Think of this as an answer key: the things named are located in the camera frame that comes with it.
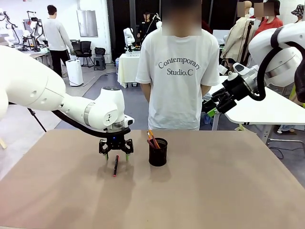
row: cylindrical white device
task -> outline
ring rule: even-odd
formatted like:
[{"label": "cylindrical white device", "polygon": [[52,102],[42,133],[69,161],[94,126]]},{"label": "cylindrical white device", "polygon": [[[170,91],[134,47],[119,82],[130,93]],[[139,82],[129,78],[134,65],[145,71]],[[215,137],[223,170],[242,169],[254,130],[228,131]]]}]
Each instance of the cylindrical white device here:
[{"label": "cylindrical white device", "polygon": [[70,86],[72,87],[81,86],[84,83],[82,78],[82,71],[81,71],[81,61],[69,60],[66,61],[66,66],[67,66]]}]

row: gray sweater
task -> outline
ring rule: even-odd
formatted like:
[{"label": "gray sweater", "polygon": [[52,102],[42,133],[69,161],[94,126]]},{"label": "gray sweater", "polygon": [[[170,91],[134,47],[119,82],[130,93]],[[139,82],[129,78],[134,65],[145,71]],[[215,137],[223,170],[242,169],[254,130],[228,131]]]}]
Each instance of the gray sweater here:
[{"label": "gray sweater", "polygon": [[56,19],[47,19],[43,25],[44,33],[49,43],[49,49],[52,51],[64,51],[69,47],[73,50],[69,36],[62,23]]}]

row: person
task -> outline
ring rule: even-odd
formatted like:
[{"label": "person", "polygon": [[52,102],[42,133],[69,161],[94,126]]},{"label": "person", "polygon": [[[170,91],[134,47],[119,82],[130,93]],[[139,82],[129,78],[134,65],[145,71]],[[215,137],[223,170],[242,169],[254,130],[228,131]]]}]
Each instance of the person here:
[{"label": "person", "polygon": [[297,5],[296,9],[292,11],[291,14],[297,17],[297,21],[295,23],[302,21],[304,14],[304,5]]},{"label": "person", "polygon": [[201,20],[201,28],[205,31],[208,31],[210,34],[213,34],[210,26],[204,20]]},{"label": "person", "polygon": [[155,21],[151,21],[151,14],[146,10],[143,13],[144,21],[139,26],[139,32],[137,37],[140,38],[141,42],[144,41],[145,37],[152,31],[157,29]]},{"label": "person", "polygon": [[136,82],[149,103],[151,130],[199,130],[202,98],[220,83],[218,41],[200,28],[199,4],[172,0],[164,26],[142,44]]},{"label": "person", "polygon": [[[244,44],[246,42],[248,26],[250,18],[250,8],[252,7],[252,3],[250,1],[243,2],[243,13],[242,17],[236,21],[236,24],[230,29],[229,35],[225,42],[225,46],[221,55],[221,59],[225,61],[225,66],[229,67],[230,71],[234,71],[233,64],[236,62],[242,63],[244,58],[242,59],[242,54],[244,50]],[[252,37],[253,28],[249,31],[249,38]]]},{"label": "person", "polygon": [[264,18],[258,29],[256,30],[254,37],[262,31],[272,28],[280,28],[283,26],[283,22],[277,17],[280,15],[281,2],[279,0],[268,0],[266,3],[274,4],[274,11],[268,15],[268,19]]},{"label": "person", "polygon": [[73,47],[64,26],[56,19],[56,7],[49,5],[47,9],[50,17],[43,25],[43,29],[49,43],[53,70],[62,77],[61,60],[66,65],[66,61],[70,59],[67,46],[71,53],[73,52]]}]

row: brown tabletop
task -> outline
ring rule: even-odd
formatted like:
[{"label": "brown tabletop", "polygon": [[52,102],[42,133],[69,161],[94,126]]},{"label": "brown tabletop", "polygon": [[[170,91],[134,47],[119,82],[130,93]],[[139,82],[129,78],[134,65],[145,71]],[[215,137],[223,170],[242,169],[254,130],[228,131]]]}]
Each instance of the brown tabletop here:
[{"label": "brown tabletop", "polygon": [[[250,132],[155,131],[168,163],[98,153],[99,139],[47,132],[0,181],[0,226],[27,229],[303,229],[305,190]],[[117,177],[112,177],[120,154]]]}]

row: black chair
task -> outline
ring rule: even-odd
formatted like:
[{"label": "black chair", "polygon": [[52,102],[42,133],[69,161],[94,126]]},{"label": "black chair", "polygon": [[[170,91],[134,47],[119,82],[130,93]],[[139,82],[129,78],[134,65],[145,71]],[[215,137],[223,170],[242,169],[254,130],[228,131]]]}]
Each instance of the black chair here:
[{"label": "black chair", "polygon": [[[91,59],[91,57],[92,57],[92,50],[91,50],[90,46],[91,46],[91,42],[81,42],[81,49],[80,50],[75,50],[75,54],[77,56],[77,59],[80,58],[80,57],[84,58],[84,62],[83,62],[82,67],[85,66],[85,58],[87,60],[87,67],[88,68],[91,68],[94,65],[94,62]],[[89,66],[88,57],[90,58],[91,62],[93,63],[92,66]]]}]

